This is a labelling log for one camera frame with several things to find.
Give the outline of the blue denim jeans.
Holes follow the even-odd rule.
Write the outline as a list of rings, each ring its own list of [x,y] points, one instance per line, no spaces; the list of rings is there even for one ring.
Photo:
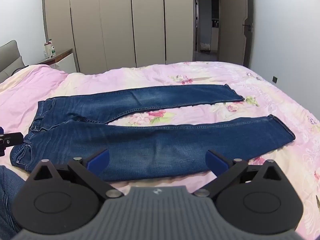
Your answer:
[[[60,165],[108,150],[110,163],[101,179],[126,181],[207,171],[208,150],[228,159],[250,160],[295,140],[274,115],[199,125],[112,125],[134,113],[242,100],[228,85],[159,86],[49,98],[38,103],[29,132],[11,150],[10,161],[31,172],[42,159]]]

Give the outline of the person's blue jeans leg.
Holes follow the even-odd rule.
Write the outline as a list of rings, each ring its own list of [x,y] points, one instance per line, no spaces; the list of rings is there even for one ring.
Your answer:
[[[1,165],[0,168],[0,237],[12,239],[21,230],[12,214],[13,200],[24,180],[15,172]]]

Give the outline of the grey padded headboard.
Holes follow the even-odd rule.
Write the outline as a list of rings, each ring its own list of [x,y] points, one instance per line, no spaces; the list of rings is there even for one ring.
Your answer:
[[[16,40],[0,47],[0,83],[25,68]]]

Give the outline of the white wooden-top nightstand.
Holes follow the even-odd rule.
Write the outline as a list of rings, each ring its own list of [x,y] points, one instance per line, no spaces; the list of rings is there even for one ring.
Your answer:
[[[42,60],[37,64],[45,64],[53,69],[61,70],[68,74],[77,72],[72,49],[58,52],[55,56]]]

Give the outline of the white green labelled bottle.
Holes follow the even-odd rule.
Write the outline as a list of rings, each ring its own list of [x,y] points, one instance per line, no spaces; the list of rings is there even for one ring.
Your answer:
[[[55,51],[55,47],[53,45],[52,39],[49,39],[49,43],[50,43],[51,57],[55,57],[56,51]]]

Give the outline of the white bottle red cap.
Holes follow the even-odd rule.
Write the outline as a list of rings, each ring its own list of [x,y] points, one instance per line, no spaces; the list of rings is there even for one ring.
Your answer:
[[[44,49],[45,49],[45,51],[50,53],[50,57],[51,57],[51,50],[50,50],[50,43],[49,42],[46,42],[44,44]]]

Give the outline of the beige wardrobe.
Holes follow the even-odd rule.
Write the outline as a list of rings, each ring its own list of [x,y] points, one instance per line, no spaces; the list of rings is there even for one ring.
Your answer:
[[[43,0],[43,14],[46,37],[84,74],[193,59],[193,0]]]

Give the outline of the beige open door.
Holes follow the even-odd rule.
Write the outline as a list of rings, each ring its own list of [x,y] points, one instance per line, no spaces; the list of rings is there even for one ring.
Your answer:
[[[218,60],[249,67],[253,31],[254,0],[219,0]]]

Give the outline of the black wall socket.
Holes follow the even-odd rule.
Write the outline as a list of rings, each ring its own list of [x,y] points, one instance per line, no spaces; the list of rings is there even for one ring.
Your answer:
[[[275,76],[273,76],[273,78],[272,78],[272,82],[273,82],[273,83],[277,83],[277,81],[278,81],[278,78],[277,78],[277,77],[275,77]]]

